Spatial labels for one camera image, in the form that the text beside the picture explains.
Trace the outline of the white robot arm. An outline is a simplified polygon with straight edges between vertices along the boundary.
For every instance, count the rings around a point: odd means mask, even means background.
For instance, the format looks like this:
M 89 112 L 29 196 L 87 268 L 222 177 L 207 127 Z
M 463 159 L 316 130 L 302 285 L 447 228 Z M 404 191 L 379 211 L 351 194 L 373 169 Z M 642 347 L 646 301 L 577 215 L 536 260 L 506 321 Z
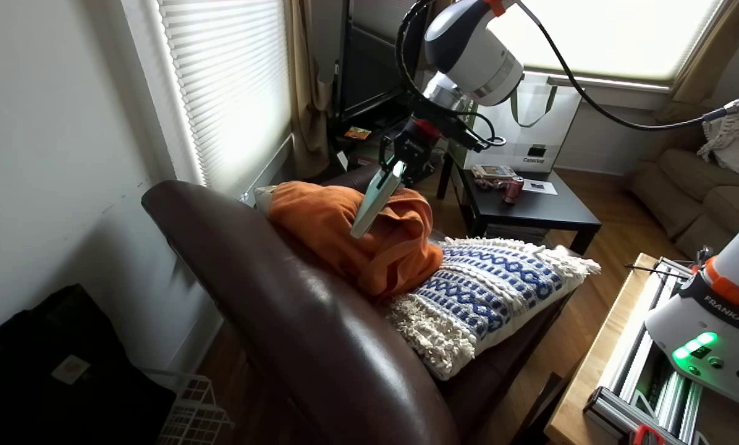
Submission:
M 416 0 L 395 34 L 395 66 L 410 105 L 410 118 L 390 139 L 394 159 L 379 169 L 379 180 L 412 182 L 441 139 L 463 148 L 485 151 L 487 142 L 473 133 L 456 109 L 459 98 L 483 106 L 503 105 L 520 87 L 520 59 L 490 33 L 514 0 L 456 0 L 430 22 L 421 14 L 432 0 Z

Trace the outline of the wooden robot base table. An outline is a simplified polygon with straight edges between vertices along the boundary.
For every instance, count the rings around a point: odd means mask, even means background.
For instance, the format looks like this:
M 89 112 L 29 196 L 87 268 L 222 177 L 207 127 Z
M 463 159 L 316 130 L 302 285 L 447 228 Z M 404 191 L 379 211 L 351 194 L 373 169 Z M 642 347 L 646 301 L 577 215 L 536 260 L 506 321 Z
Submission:
M 739 404 L 673 369 L 646 317 L 688 268 L 641 255 L 543 433 L 548 445 L 739 445 Z

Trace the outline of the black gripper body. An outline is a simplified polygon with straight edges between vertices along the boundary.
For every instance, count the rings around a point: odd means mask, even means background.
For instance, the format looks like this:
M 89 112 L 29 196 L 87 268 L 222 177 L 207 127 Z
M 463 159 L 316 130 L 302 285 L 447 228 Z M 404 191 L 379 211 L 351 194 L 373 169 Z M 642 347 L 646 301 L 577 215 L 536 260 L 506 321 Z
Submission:
M 410 117 L 398 130 L 380 142 L 380 165 L 394 169 L 404 160 L 404 180 L 421 182 L 438 165 L 432 156 L 438 142 L 441 130 L 428 118 Z

